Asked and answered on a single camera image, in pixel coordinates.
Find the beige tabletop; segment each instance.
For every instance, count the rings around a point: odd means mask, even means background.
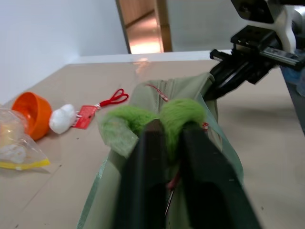
[[[132,93],[151,79],[193,76],[213,61],[72,64],[32,87],[53,109],[79,108],[108,99],[118,88]],[[99,112],[105,114],[111,107]],[[273,70],[258,85],[245,83],[219,100],[219,122],[244,166],[245,188],[267,229],[305,223],[305,142],[283,77]],[[109,148],[95,121],[86,130],[49,132],[38,141],[51,165],[0,169],[0,229],[75,229]]]

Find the green fluffy fabric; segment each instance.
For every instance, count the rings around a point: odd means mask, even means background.
[[[170,162],[176,159],[175,150],[183,125],[187,122],[196,122],[201,126],[205,119],[203,107],[191,99],[171,100],[163,105],[159,115],[134,106],[118,107],[110,111],[107,116],[109,115],[126,120],[136,135],[140,135],[146,124],[159,118],[164,126]]]

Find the plastic bag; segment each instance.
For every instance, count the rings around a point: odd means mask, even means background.
[[[128,157],[139,138],[129,129],[127,121],[109,115],[99,119],[102,119],[100,134],[104,143],[121,156]]]
[[[24,170],[49,165],[38,145],[25,134],[28,123],[22,114],[0,108],[0,167]]]

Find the orange cup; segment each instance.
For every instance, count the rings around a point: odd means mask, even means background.
[[[52,109],[48,101],[33,92],[21,94],[13,104],[12,110],[19,111],[28,121],[27,134],[33,140],[46,135],[49,130],[49,119]]]

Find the white plush toy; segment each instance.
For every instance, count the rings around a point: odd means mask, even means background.
[[[76,111],[74,106],[66,104],[60,109],[53,111],[49,120],[49,126],[55,133],[62,134],[73,125],[75,119]]]

